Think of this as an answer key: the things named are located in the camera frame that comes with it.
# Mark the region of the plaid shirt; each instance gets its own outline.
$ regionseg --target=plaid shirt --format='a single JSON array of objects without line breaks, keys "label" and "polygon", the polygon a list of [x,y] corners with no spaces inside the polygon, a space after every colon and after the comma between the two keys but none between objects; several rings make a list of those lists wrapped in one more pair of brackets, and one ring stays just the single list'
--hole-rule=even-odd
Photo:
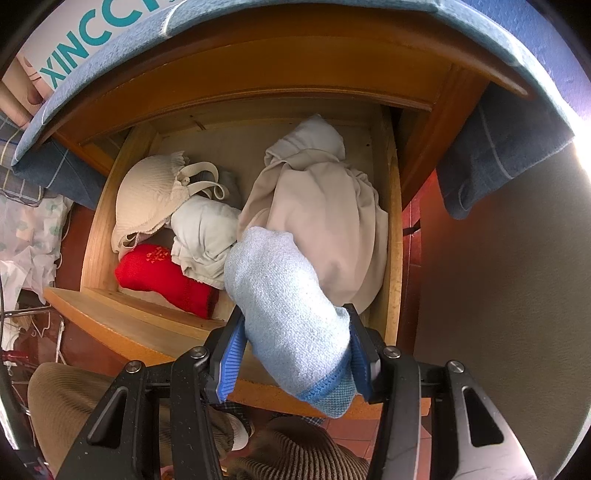
[{"label": "plaid shirt", "polygon": [[0,194],[23,205],[37,207],[43,200],[45,189],[17,177],[10,168],[22,133],[0,112]]}]

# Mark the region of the red sock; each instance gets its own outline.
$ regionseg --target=red sock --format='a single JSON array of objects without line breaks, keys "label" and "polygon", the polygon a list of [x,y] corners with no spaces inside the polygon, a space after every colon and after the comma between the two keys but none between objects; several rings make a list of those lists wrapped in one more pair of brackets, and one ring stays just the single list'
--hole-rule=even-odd
[{"label": "red sock", "polygon": [[142,244],[126,254],[115,277],[123,288],[156,291],[174,306],[202,318],[211,318],[219,290],[185,277],[181,267],[170,260],[170,250]]}]

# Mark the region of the light blue sock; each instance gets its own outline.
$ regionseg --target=light blue sock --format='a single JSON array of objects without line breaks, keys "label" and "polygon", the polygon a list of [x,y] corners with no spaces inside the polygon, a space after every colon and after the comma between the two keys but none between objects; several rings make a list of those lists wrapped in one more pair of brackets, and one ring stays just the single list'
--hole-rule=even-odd
[{"label": "light blue sock", "polygon": [[277,384],[329,417],[342,416],[355,395],[349,314],[322,293],[292,234],[249,228],[224,277],[253,352]]}]

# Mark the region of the person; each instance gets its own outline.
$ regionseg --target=person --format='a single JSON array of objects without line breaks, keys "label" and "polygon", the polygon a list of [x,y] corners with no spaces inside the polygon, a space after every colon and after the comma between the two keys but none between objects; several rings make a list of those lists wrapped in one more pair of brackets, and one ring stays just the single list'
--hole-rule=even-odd
[{"label": "person", "polygon": [[[39,447],[56,476],[70,447],[113,379],[63,364],[41,364],[28,387],[31,421]],[[365,480],[369,465],[328,433],[302,417],[280,416],[257,429],[248,439],[249,453],[228,458],[243,446],[242,428],[252,428],[245,419],[209,407],[213,440],[224,470],[238,480]],[[173,478],[170,410],[160,408],[160,461],[163,478]]]}]

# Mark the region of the screw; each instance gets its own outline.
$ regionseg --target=screw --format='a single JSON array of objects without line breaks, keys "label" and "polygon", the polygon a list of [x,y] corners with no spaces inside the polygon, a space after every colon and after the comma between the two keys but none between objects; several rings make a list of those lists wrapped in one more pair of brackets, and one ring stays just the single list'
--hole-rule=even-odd
[{"label": "screw", "polygon": [[462,365],[461,362],[458,362],[457,360],[451,360],[450,362],[447,363],[447,367],[450,371],[454,372],[455,374],[461,374],[464,373],[464,365]]},{"label": "screw", "polygon": [[132,360],[127,365],[125,365],[125,371],[129,374],[136,374],[142,370],[142,362],[139,360]]},{"label": "screw", "polygon": [[395,346],[384,347],[384,355],[388,358],[400,358],[402,353]]},{"label": "screw", "polygon": [[203,358],[204,356],[207,355],[207,349],[204,346],[193,347],[190,350],[190,355],[191,355],[191,358],[194,358],[195,360],[199,360],[200,358]]}]

